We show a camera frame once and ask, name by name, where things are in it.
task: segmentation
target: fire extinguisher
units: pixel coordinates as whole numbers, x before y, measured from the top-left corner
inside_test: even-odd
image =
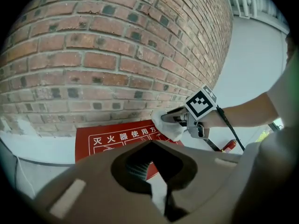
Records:
[[[222,148],[223,153],[229,153],[237,145],[237,140],[231,140],[226,146]]]

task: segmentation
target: sleeve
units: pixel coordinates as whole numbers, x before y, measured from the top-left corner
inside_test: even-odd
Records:
[[[267,92],[284,126],[299,123],[299,52],[294,52],[281,77]]]

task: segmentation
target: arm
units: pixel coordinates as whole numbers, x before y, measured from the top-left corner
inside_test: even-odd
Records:
[[[278,114],[267,93],[237,106],[223,109],[232,127],[255,127],[266,125],[278,118]],[[227,127],[217,111],[212,111],[202,119],[205,128]]]

